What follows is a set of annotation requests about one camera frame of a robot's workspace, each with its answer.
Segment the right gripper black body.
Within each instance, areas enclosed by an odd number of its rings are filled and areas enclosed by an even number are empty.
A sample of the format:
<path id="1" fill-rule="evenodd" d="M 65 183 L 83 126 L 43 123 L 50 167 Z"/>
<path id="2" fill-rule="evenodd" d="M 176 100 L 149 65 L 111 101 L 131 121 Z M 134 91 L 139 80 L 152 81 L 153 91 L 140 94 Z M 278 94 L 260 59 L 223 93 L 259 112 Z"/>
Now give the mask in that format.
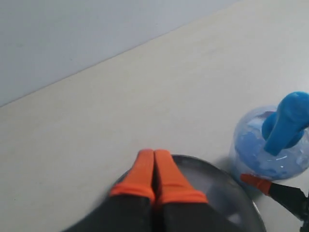
<path id="1" fill-rule="evenodd" d="M 302 195 L 304 195 L 304 200 L 302 203 L 302 226 L 300 228 L 300 232 L 309 232 L 309 196 L 305 196 L 303 191 L 300 191 Z"/>

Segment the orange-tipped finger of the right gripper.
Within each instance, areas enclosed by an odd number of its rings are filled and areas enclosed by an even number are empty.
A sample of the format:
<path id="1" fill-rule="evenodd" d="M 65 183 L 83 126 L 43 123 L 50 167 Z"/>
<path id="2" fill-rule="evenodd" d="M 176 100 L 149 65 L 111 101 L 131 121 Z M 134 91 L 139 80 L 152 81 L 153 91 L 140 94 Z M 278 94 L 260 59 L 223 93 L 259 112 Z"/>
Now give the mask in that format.
<path id="1" fill-rule="evenodd" d="M 240 179 L 242 182 L 258 189 L 266 196 L 272 198 L 302 221 L 301 214 L 304 195 L 301 194 L 300 188 L 276 184 L 251 174 L 241 174 Z"/>

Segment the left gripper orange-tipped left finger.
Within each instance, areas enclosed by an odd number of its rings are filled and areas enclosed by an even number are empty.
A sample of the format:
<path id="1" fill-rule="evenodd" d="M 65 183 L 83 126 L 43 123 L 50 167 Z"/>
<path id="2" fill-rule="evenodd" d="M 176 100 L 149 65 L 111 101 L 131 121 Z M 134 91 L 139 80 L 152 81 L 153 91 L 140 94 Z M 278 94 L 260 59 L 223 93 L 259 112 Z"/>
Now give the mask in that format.
<path id="1" fill-rule="evenodd" d="M 138 152 L 132 168 L 102 204 L 67 232 L 151 232 L 154 151 Z"/>

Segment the left gripper orange-tipped right finger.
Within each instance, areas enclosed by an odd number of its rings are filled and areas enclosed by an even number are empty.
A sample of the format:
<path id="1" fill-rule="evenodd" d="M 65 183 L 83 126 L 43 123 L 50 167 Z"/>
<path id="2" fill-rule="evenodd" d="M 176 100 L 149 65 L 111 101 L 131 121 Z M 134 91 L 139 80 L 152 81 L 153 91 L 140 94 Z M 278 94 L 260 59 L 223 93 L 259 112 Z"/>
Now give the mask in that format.
<path id="1" fill-rule="evenodd" d="M 165 232 L 237 232 L 238 226 L 208 204 L 208 198 L 184 177 L 169 151 L 154 151 L 156 206 Z"/>

